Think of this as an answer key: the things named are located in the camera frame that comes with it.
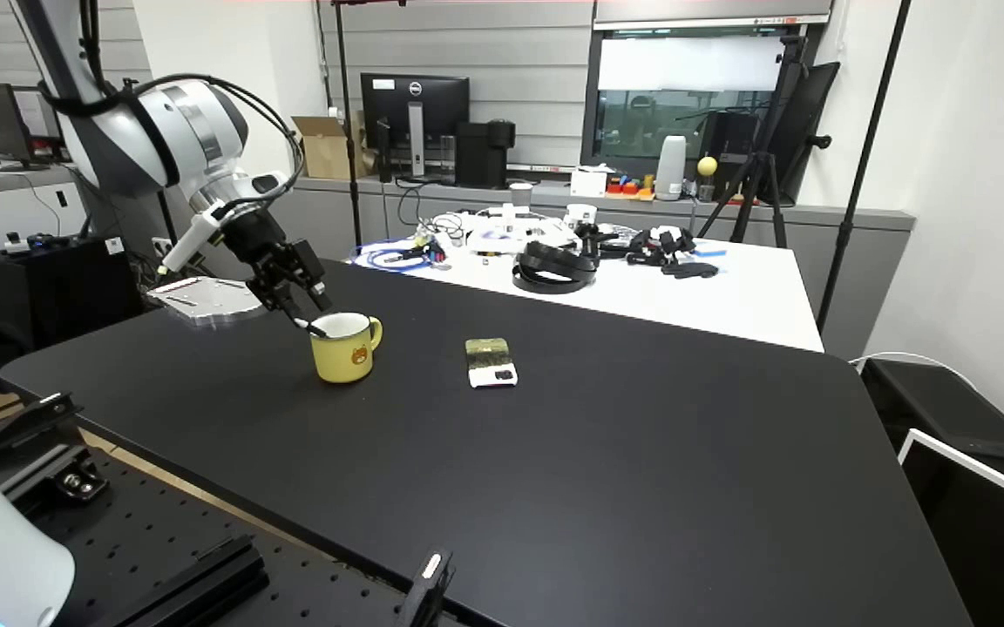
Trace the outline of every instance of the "tripod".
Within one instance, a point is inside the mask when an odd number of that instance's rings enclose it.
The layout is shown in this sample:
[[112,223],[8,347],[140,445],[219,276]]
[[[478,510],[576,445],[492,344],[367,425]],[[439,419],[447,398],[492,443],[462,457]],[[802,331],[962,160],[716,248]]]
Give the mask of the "tripod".
[[769,190],[769,209],[773,209],[773,241],[778,241],[778,248],[786,248],[773,135],[778,135],[778,125],[779,125],[779,117],[785,117],[785,110],[786,110],[786,106],[792,106],[792,96],[799,92],[799,81],[802,81],[802,73],[809,67],[809,37],[779,37],[779,41],[785,41],[785,53],[779,53],[779,73],[778,73],[778,92],[769,96],[769,108],[758,117],[756,131],[751,131],[751,151],[748,151],[747,164],[740,166],[736,186],[716,197],[714,212],[699,225],[699,237],[706,237],[706,230],[714,225],[721,209],[741,189],[741,207],[740,207],[740,219],[736,219],[732,241],[747,241],[751,197],[756,197],[756,190],[764,186],[769,186],[766,190]]
[[741,189],[741,207],[740,207],[740,219],[736,219],[736,230],[732,230],[732,241],[747,241],[747,230],[748,230],[748,212],[751,212],[751,197],[758,190],[758,186],[766,181],[769,186],[769,209],[773,209],[773,241],[778,248],[786,248],[786,230],[785,230],[785,212],[779,212],[779,173],[778,173],[778,156],[769,151],[751,151],[747,156],[747,164],[740,166],[736,173],[740,186],[732,186],[714,212],[706,217],[699,237],[706,237],[706,230],[714,225],[714,219],[721,217],[721,209],[740,195]]

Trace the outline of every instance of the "wall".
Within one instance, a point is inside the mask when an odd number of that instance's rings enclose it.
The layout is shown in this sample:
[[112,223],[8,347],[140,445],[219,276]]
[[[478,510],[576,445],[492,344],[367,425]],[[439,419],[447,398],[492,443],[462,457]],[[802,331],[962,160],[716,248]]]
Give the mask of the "wall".
[[[153,73],[212,73],[234,81],[282,116],[328,108],[317,10],[311,0],[132,0]],[[242,172],[285,172],[270,125],[252,117]]]
[[1004,409],[1004,0],[938,0],[959,46],[949,93],[914,110],[930,131],[919,223],[876,325],[871,351],[940,359]]
[[[517,166],[576,166],[592,0],[410,0],[343,7],[352,110],[360,73],[470,77],[470,123],[517,123]],[[331,0],[319,0],[331,101],[342,108]]]
[[[842,64],[817,125],[835,144],[812,153],[802,207],[848,207],[897,7],[898,0],[835,0],[817,46],[817,64]],[[860,207],[919,212],[917,172],[930,153],[926,110],[949,93],[949,64],[962,46],[953,7],[953,0],[914,0]]]
[[[132,0],[101,0],[101,37],[103,37],[103,70],[113,82],[121,77],[145,81],[149,64],[140,35],[140,16]],[[0,0],[0,82],[35,87],[40,81],[38,64],[16,29],[16,16],[8,0]]]

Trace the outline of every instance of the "black stand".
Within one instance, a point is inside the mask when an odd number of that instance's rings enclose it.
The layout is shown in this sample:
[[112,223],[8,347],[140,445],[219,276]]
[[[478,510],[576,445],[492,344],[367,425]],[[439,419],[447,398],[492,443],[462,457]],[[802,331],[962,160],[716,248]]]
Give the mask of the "black stand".
[[[736,230],[732,230],[732,241],[747,241],[747,230],[748,230],[748,212],[751,212],[751,197],[758,190],[758,181],[766,176],[769,186],[769,207],[773,207],[773,241],[778,248],[786,248],[786,230],[785,230],[785,212],[779,212],[779,176],[778,176],[778,156],[758,151],[758,153],[748,153],[748,160],[741,164],[741,172],[736,173],[740,189],[741,189],[741,207],[740,207],[740,219],[736,219]],[[740,189],[727,189],[714,212],[706,217],[699,237],[706,237],[706,230],[714,225],[714,219],[721,217],[721,209],[736,197]]]
[[897,53],[898,53],[898,46],[903,46],[903,37],[906,37],[909,10],[914,10],[914,0],[898,0],[897,24],[892,24],[892,37],[887,37],[887,53],[885,53],[885,67],[880,67],[880,81],[879,81],[879,96],[876,96],[871,125],[863,128],[863,144],[860,144],[860,156],[857,156],[857,172],[852,172],[848,212],[842,212],[838,233],[835,233],[835,253],[833,253],[833,262],[828,262],[826,284],[823,284],[823,299],[817,299],[817,313],[814,313],[817,331],[823,331],[823,325],[826,325],[826,317],[828,317],[828,304],[833,304],[833,295],[835,295],[835,282],[838,282],[842,258],[848,258],[848,248],[850,248],[860,186],[863,186],[863,172],[871,166],[871,153],[876,153],[876,138],[879,138],[885,96],[887,96],[887,87],[892,87]]
[[773,156],[773,135],[778,125],[792,106],[792,93],[799,87],[799,77],[809,67],[809,37],[785,37],[785,53],[779,53],[779,73],[778,73],[778,92],[769,96],[769,110],[764,116],[764,123],[751,131],[751,151],[747,156],[747,164],[736,173],[736,189],[727,189],[714,212],[706,217],[699,237],[706,237],[706,230],[714,225],[714,219],[721,217],[721,209],[740,195],[741,189],[741,207],[740,207],[740,219],[732,230],[732,241],[747,241],[748,230],[748,212],[751,212],[751,197],[758,190],[758,186],[769,186],[769,207],[773,207],[773,241],[778,248],[786,248],[786,230],[785,230],[785,212],[779,212],[779,173],[778,173],[778,156]]
[[348,77],[348,46],[342,41],[342,2],[333,7],[333,37],[339,37],[339,81],[342,81],[342,128],[348,131],[348,195],[354,223],[354,253],[361,251],[361,212],[360,212],[360,172],[354,172],[354,128],[352,128],[352,77]]

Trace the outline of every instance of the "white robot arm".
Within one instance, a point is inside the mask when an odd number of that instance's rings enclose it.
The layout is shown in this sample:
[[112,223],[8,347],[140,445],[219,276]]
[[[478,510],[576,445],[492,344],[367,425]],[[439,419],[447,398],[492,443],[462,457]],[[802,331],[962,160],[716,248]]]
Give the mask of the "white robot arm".
[[[306,243],[285,243],[269,217],[298,172],[298,135],[252,92],[219,77],[177,73],[112,87],[96,53],[96,0],[9,0],[58,110],[63,138],[81,173],[112,195],[145,195],[190,186],[190,225],[161,262],[173,276],[219,237],[255,269],[248,282],[269,310],[303,322],[319,310],[322,269]],[[236,156],[248,144],[241,106],[282,131],[291,173],[242,176]]]

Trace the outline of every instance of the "box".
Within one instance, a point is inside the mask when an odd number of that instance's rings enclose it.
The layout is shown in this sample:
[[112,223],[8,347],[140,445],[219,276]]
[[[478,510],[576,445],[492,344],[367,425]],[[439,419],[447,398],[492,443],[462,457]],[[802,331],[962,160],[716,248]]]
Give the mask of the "box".
[[333,116],[297,116],[303,135],[306,176],[313,181],[352,181],[348,135]]
[[1004,474],[1004,410],[950,369],[866,359],[860,381],[897,448],[919,428]]

